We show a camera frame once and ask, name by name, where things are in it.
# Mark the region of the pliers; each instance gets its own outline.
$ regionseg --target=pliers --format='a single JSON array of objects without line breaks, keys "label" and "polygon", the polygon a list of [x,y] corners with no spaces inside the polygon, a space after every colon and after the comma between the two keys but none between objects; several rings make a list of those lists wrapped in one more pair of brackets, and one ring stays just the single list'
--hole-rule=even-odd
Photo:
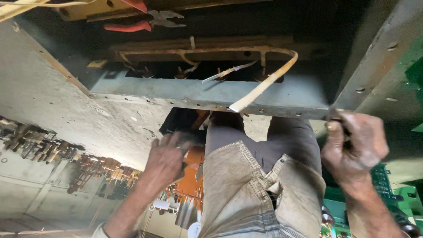
[{"label": "pliers", "polygon": [[122,0],[122,1],[146,14],[151,15],[153,19],[151,21],[140,21],[132,25],[105,24],[104,28],[106,30],[114,30],[114,31],[121,31],[121,32],[135,32],[139,30],[151,31],[153,26],[155,25],[162,25],[162,26],[171,27],[171,28],[185,26],[184,24],[176,24],[168,20],[168,18],[172,18],[172,17],[177,17],[177,18],[184,17],[176,12],[156,11],[156,10],[147,11],[147,7],[143,0]]}]

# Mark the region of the green machine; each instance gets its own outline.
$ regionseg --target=green machine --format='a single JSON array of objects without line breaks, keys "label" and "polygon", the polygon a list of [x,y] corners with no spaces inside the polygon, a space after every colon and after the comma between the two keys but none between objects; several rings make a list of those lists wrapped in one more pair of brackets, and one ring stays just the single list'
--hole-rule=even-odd
[{"label": "green machine", "polygon": [[[378,194],[392,213],[397,224],[412,238],[419,237],[418,229],[423,230],[423,206],[414,186],[392,189],[385,164],[380,163],[371,170],[372,181]],[[330,215],[335,220],[332,227],[322,227],[321,237],[351,238],[346,214],[346,203],[339,187],[329,185],[323,200]]]}]

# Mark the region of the metal frame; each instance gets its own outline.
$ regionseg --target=metal frame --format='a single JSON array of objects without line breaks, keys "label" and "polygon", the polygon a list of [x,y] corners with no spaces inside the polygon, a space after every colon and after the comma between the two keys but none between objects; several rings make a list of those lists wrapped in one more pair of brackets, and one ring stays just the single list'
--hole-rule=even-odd
[{"label": "metal frame", "polygon": [[[357,109],[421,34],[423,2],[403,0],[395,5],[393,11],[390,10],[391,5],[392,2],[374,1],[373,6],[368,9],[367,17],[363,19],[354,39],[355,44],[333,106]],[[369,36],[374,36],[373,40],[369,40]],[[41,45],[37,44],[36,48],[86,95],[98,100],[226,111],[230,104],[245,96],[258,84],[225,81],[200,87],[199,80],[154,79],[153,82],[152,79],[125,77],[127,69],[114,72],[118,77],[110,80],[105,77],[107,69],[93,69],[89,73],[90,77],[100,76],[90,85],[84,86],[80,83],[84,75],[80,75],[77,80],[66,68],[71,65],[71,72],[76,68],[84,71],[86,65],[78,63],[78,67],[74,67],[75,63],[71,64],[66,60],[62,65]],[[301,80],[298,81],[300,76],[288,71],[284,83],[274,84],[267,89],[243,113],[323,119],[331,102],[326,99],[322,85],[317,83],[319,80],[312,80],[313,76],[308,75],[313,83],[305,86]]]}]

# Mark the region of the concrete wall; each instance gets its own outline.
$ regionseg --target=concrete wall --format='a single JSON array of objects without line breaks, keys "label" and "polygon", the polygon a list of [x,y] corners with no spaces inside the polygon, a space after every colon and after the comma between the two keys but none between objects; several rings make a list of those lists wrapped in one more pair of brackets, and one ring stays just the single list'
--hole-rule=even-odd
[{"label": "concrete wall", "polygon": [[[91,178],[83,189],[68,194],[66,190],[77,172],[74,163],[62,161],[64,164],[52,172],[57,161],[43,164],[1,150],[3,158],[7,162],[0,163],[0,219],[25,219],[23,213],[28,213],[45,220],[77,219],[88,227],[99,207],[98,221],[105,221],[122,203],[96,195],[104,183],[102,177]],[[140,217],[140,229],[144,229],[149,214],[147,210]],[[187,230],[176,226],[175,218],[176,214],[160,216],[155,210],[147,231],[164,238],[187,237]]]}]

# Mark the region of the bolt hole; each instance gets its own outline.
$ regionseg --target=bolt hole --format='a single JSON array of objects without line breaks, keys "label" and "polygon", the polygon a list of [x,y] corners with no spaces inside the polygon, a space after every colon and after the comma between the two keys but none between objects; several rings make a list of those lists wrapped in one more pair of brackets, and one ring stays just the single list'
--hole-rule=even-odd
[{"label": "bolt hole", "polygon": [[109,7],[114,7],[114,5],[113,5],[113,3],[112,3],[112,1],[110,1],[110,0],[107,0],[106,1],[106,4],[107,4],[107,6],[109,6]]},{"label": "bolt hole", "polygon": [[365,88],[357,88],[355,90],[355,92],[358,93],[358,94],[360,94],[360,93],[364,92],[365,90],[366,90]]},{"label": "bolt hole", "polygon": [[395,49],[397,48],[397,46],[398,46],[398,43],[397,43],[397,42],[391,42],[391,43],[388,45],[388,50],[389,50],[389,51],[395,50]]}]

